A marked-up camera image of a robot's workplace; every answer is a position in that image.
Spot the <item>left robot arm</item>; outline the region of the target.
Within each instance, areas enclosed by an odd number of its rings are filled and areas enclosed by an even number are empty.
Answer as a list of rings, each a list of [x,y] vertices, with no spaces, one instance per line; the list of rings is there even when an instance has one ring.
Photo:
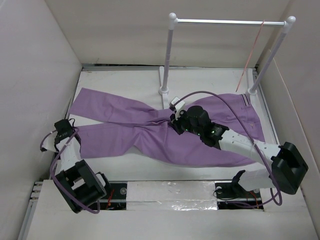
[[[113,193],[111,184],[103,173],[94,173],[81,159],[79,129],[68,119],[56,122],[54,127],[57,155],[50,166],[50,174],[55,186],[74,213],[85,210],[98,214],[100,200]]]

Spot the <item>purple trousers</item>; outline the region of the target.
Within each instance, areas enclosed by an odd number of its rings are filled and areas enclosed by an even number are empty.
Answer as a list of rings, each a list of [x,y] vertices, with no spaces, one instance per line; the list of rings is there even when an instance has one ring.
[[[221,94],[195,101],[215,123],[264,141],[260,119],[243,94]],[[154,109],[129,98],[83,88],[69,112],[95,120],[79,129],[80,155],[84,159],[118,157],[136,147],[144,155],[183,167],[237,167],[252,160],[206,146],[192,133],[177,134],[169,126],[171,110]]]

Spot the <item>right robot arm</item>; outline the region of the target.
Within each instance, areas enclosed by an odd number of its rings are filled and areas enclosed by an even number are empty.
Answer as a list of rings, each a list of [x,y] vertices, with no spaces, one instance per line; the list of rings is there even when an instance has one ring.
[[[288,195],[298,191],[309,167],[294,144],[285,142],[277,145],[251,140],[211,121],[208,112],[199,105],[187,110],[182,106],[171,106],[170,109],[173,111],[171,126],[179,135],[192,133],[208,147],[244,156],[265,167],[255,171],[239,171],[230,183],[235,196],[243,197],[255,189],[276,188]]]

